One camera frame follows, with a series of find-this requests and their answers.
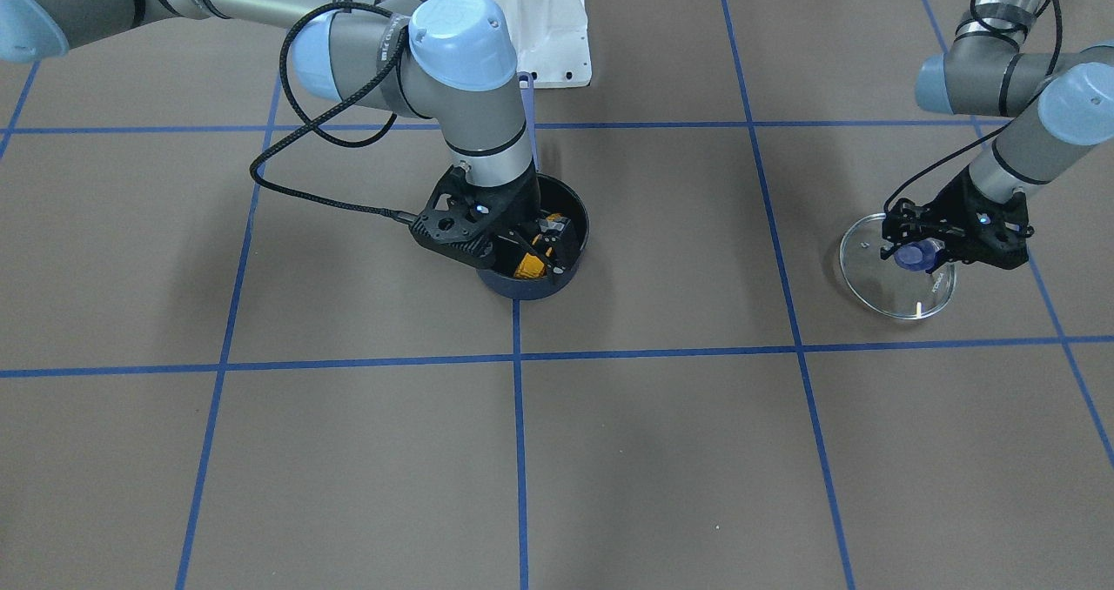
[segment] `silver arm segment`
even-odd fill
[[[507,285],[514,296],[548,296],[571,277],[567,271],[584,244],[586,214],[565,186],[547,181],[548,194],[543,195],[519,91],[517,52],[494,0],[0,0],[0,59],[56,58],[172,17],[238,18],[296,28],[296,37],[287,35],[287,42],[306,90],[345,104],[368,91],[354,104],[410,118],[437,118],[450,149],[449,170],[421,214],[334,201],[258,177],[258,163],[290,145],[284,141],[253,163],[258,185],[392,217],[410,228],[419,245],[481,272],[497,272],[491,279],[499,284],[518,279],[520,262],[532,256],[546,268],[527,273],[548,269],[553,283],[525,289]],[[285,56],[286,43],[283,48]],[[295,131],[299,137],[320,132],[321,119],[303,119],[306,126]],[[448,209],[441,209],[446,195]],[[543,213],[546,201],[571,216]],[[574,218],[580,218],[579,225]]]
[[[334,0],[22,0],[25,8],[11,29],[31,42],[3,39],[0,36],[0,58],[10,60],[39,60],[47,56],[63,55],[70,48],[86,46],[131,28],[170,17],[203,19],[209,17],[235,18],[290,28],[296,20],[315,8]],[[323,27],[310,27],[303,38],[314,35],[324,39],[299,40],[299,46],[311,46],[312,52],[295,50],[295,71],[300,76],[328,76],[328,87],[306,86],[324,98],[346,98],[358,91],[377,73],[377,63],[370,58],[380,53],[389,36],[426,6],[426,20],[440,26],[451,35],[453,23],[438,17],[438,9],[427,4],[431,0],[351,0],[378,4],[403,17],[388,20],[382,16],[354,11],[326,14]],[[462,0],[463,12],[486,19],[481,22],[487,35],[469,38],[469,43],[446,42],[443,36],[429,38],[424,55],[426,67],[416,60],[413,50],[422,52],[411,39],[410,51],[404,55],[400,78],[388,79],[381,88],[368,95],[360,106],[377,107],[410,118],[438,118],[446,142],[452,149],[453,165],[463,165],[472,185],[501,186],[525,174],[532,163],[529,137],[525,134],[526,117],[519,98],[515,67],[517,56],[510,43],[506,19],[490,0]],[[452,10],[442,7],[443,11]],[[501,28],[490,28],[490,22],[501,22]],[[436,46],[433,42],[444,42]],[[482,56],[473,46],[483,46]],[[447,78],[452,66],[471,68],[472,81],[461,86]]]
[[[1022,52],[1047,1],[975,0],[975,11],[991,28],[970,11],[964,13],[950,50],[921,67],[916,88],[919,106],[937,114],[1016,117],[1047,81],[1051,55]],[[1114,40],[1063,53],[1054,75],[1085,62],[1114,66]]]
[[[1114,40],[1058,57],[1020,52],[1049,2],[1058,10],[1058,0],[973,0],[950,51],[925,62],[922,109],[1015,119],[934,200],[887,201],[882,234],[893,245],[882,259],[912,272],[945,262],[1017,268],[1033,234],[1027,198],[1114,138]]]

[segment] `blue object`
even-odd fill
[[[37,0],[0,0],[0,59],[31,63],[66,52],[66,33]]]
[[[329,53],[329,31],[333,28],[333,16],[320,14],[299,32],[291,46],[294,58],[294,73],[297,81],[313,94],[328,101],[341,101],[333,77],[332,56]]]
[[[936,254],[942,249],[940,242],[919,240],[903,245],[893,254],[893,264],[908,269],[911,273],[924,273],[936,265]]]
[[[458,90],[496,90],[518,69],[495,0],[427,0],[410,19],[410,51],[426,73]]]
[[[1037,111],[1059,141],[1094,146],[1114,138],[1114,66],[1073,67],[1042,91]]]
[[[917,73],[917,106],[935,114],[955,114],[948,98],[948,82],[944,73],[944,55],[928,58]]]

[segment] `yellow object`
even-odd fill
[[[561,217],[560,214],[549,214],[546,220],[557,220],[558,217]],[[530,245],[537,245],[540,238],[541,236],[534,236]],[[554,249],[548,249],[546,257],[553,257],[553,254]],[[546,265],[537,257],[534,257],[532,254],[526,253],[526,257],[522,257],[522,260],[518,264],[518,268],[515,269],[515,279],[540,279],[540,277],[545,277],[545,274]]]

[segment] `dark blue bowl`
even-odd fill
[[[557,178],[538,174],[538,189],[541,193],[541,210],[547,214],[560,213],[561,216],[573,220],[578,242],[580,242],[580,254],[579,257],[576,257],[576,262],[569,266],[569,269],[558,274],[556,279],[551,279],[549,276],[540,277],[540,279],[515,279],[504,273],[497,273],[495,269],[477,269],[480,281],[483,281],[488,288],[491,288],[497,295],[509,297],[509,299],[537,301],[560,292],[576,276],[577,269],[580,268],[580,260],[584,259],[584,246],[588,244],[588,212],[573,188],[564,185]]]

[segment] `blue tape line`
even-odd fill
[[[1065,337],[1069,344],[1111,344],[1114,336]],[[801,345],[804,353],[859,353],[870,351],[945,351],[945,348],[994,348],[1018,345],[1061,344],[1061,337],[991,337],[970,341],[899,341],[898,343],[848,343]],[[753,345],[721,348],[633,348],[632,351],[582,351],[554,353],[519,353],[521,361],[643,360],[664,357],[731,357],[749,355],[786,355],[797,353],[795,345]],[[244,363],[182,365],[107,365],[88,368],[13,368],[0,371],[0,380],[47,378],[48,376],[159,375],[159,373],[228,373],[263,371],[320,371],[320,368],[374,368],[393,365],[468,365],[506,364],[515,361],[514,353],[490,355],[446,355],[429,357],[380,357],[362,360],[313,361],[244,361]]]
[[[213,399],[209,401],[208,420],[205,424],[205,440],[202,442],[202,456],[197,463],[194,496],[189,502],[189,520],[186,521],[186,537],[182,542],[182,559],[178,561],[178,576],[174,583],[175,590],[185,590],[186,588],[186,576],[189,573],[189,558],[194,550],[194,535],[197,532],[197,517],[202,509],[202,493],[205,491],[205,476],[208,474],[208,459],[213,451],[213,433],[216,431],[216,416],[221,407],[222,392],[224,392],[224,371],[216,373],[216,383],[213,384]]]
[[[979,126],[1005,126],[1006,121],[976,118]],[[968,119],[831,119],[831,121],[553,121],[537,122],[537,129],[746,129],[756,127],[799,126],[969,126]],[[275,130],[296,130],[300,126],[278,124]],[[379,130],[381,124],[326,124],[331,130]],[[265,131],[267,126],[40,126],[0,129],[11,135],[84,135],[84,134],[253,134]],[[437,124],[395,124],[398,130],[439,130]]]
[[[1091,422],[1095,426],[1095,432],[1098,432],[1098,440],[1103,444],[1103,449],[1106,451],[1106,460],[1110,462],[1111,468],[1114,469],[1114,446],[1111,445],[1110,435],[1106,434],[1106,427],[1103,425],[1102,416],[1098,415],[1098,409],[1095,409],[1095,401],[1091,397],[1091,389],[1087,387],[1087,382],[1083,377],[1083,372],[1079,371],[1079,365],[1075,361],[1075,353],[1072,352],[1072,344],[1068,337],[1064,333],[1064,326],[1061,324],[1059,315],[1056,313],[1056,308],[1052,304],[1052,296],[1048,293],[1048,288],[1045,287],[1044,278],[1040,276],[1040,268],[1037,265],[1036,258],[1033,256],[1033,252],[1029,252],[1029,266],[1033,269],[1034,279],[1037,281],[1037,288],[1040,289],[1040,297],[1045,302],[1045,307],[1048,309],[1048,316],[1052,317],[1053,327],[1056,328],[1056,335],[1059,336],[1061,347],[1064,350],[1064,356],[1067,357],[1067,364],[1072,368],[1072,373],[1075,376],[1075,384],[1079,387],[1079,394],[1083,395],[1083,403],[1087,406],[1087,412],[1091,414]]]
[[[31,63],[31,70],[28,71],[27,79],[23,81],[23,90],[20,90],[19,94],[19,101],[16,101],[16,109],[12,110],[11,119],[8,121],[8,130],[4,131],[3,138],[0,138],[0,159],[3,159],[3,154],[8,153],[8,142],[11,141],[19,117],[23,114],[27,98],[31,95],[31,86],[35,86],[36,75],[39,75],[39,62]]]
[[[721,357],[731,355],[772,355],[795,353],[791,345],[755,345],[736,348],[645,348],[645,351],[580,351],[564,353],[525,353],[522,361],[642,360],[654,357]]]
[[[848,353],[866,351],[916,351],[916,348],[983,348],[1009,347],[1010,345],[1054,345],[1059,344],[1059,337],[993,337],[993,340],[974,341],[907,341],[907,343],[861,343],[861,344],[828,344],[803,345],[805,353]]]
[[[251,361],[227,364],[231,373],[247,371],[320,371],[320,368],[378,368],[390,365],[494,364],[514,361],[512,355],[448,355],[440,357],[382,357],[368,360]]]
[[[263,137],[262,149],[271,146],[274,135],[275,116],[278,114],[278,94],[281,86],[275,78],[274,91],[271,96],[271,111],[267,116],[267,129]],[[216,373],[213,384],[213,400],[209,403],[208,420],[205,425],[205,440],[202,443],[202,455],[197,463],[197,480],[194,483],[194,496],[189,504],[189,520],[186,523],[186,535],[182,543],[182,559],[178,562],[178,578],[175,590],[185,590],[186,578],[189,574],[189,558],[194,549],[194,535],[197,531],[197,518],[202,509],[202,495],[205,492],[205,478],[208,474],[208,461],[213,451],[213,436],[216,432],[217,416],[221,411],[221,394],[224,391],[225,368],[228,364],[228,353],[232,352],[232,337],[236,328],[236,313],[240,308],[240,295],[244,285],[244,273],[247,269],[247,256],[252,245],[252,233],[255,225],[255,209],[260,205],[260,186],[252,189],[252,201],[247,209],[247,225],[244,226],[244,240],[240,249],[240,265],[236,268],[236,281],[232,289],[232,301],[228,304],[228,321],[225,325],[224,343],[221,345],[221,371]]]
[[[965,119],[851,119],[851,121],[753,121],[756,127],[791,126],[967,126]]]
[[[936,35],[936,42],[940,46],[940,51],[948,51],[948,42],[945,42],[944,32],[940,31],[939,22],[936,22],[936,14],[932,12],[932,4],[929,0],[920,0],[921,4],[925,7],[925,14],[928,14],[928,22],[932,24],[932,31]]]
[[[1114,343],[1114,336],[1075,336],[1067,337],[1069,344],[1110,344]]]
[[[529,523],[526,505],[526,415],[522,407],[522,317],[516,299],[511,306],[511,332],[515,361],[515,449],[518,468],[518,586],[530,588],[530,557],[527,541]]]
[[[266,129],[266,126],[247,126],[247,124],[245,124],[245,126],[43,126],[28,127],[28,129],[16,129],[12,134],[251,134],[251,131]]]
[[[828,493],[828,507],[832,517],[832,528],[836,531],[836,541],[839,547],[840,560],[843,564],[843,578],[847,582],[848,590],[854,590],[854,573],[851,570],[851,558],[848,553],[847,539],[843,534],[843,521],[839,511],[839,501],[836,498],[836,485],[831,478],[831,470],[828,462],[828,451],[824,445],[823,431],[820,426],[820,416],[817,411],[815,396],[812,394],[812,381],[809,373],[809,364],[805,358],[804,351],[801,348],[801,330],[797,319],[797,309],[793,305],[793,295],[789,285],[789,274],[785,269],[785,260],[781,252],[781,242],[778,237],[778,223],[774,217],[773,203],[770,200],[770,189],[766,185],[765,167],[762,163],[762,153],[759,149],[758,130],[753,124],[754,117],[751,110],[750,96],[746,90],[746,78],[743,73],[743,63],[739,57],[739,43],[735,38],[735,28],[731,17],[731,8],[727,4],[727,0],[720,0],[720,2],[723,7],[723,19],[727,27],[727,39],[731,42],[732,58],[735,61],[735,75],[739,79],[739,91],[743,99],[743,110],[744,114],[746,114],[746,121],[751,122],[749,134],[751,138],[751,147],[754,149],[754,165],[758,170],[759,185],[762,189],[762,203],[765,206],[766,220],[770,226],[770,237],[773,242],[774,256],[778,260],[778,273],[781,278],[782,293],[785,297],[785,309],[789,314],[789,325],[793,333],[793,345],[797,352],[797,362],[801,370],[801,381],[804,385],[804,395],[808,400],[809,416],[812,420],[812,433],[813,436],[815,436],[817,454],[820,458],[821,472],[823,472],[824,490]]]
[[[0,371],[0,380],[33,380],[45,376],[124,376],[124,375],[168,375],[168,373],[215,373],[219,364],[182,365],[107,365],[102,368],[23,368],[22,371]]]

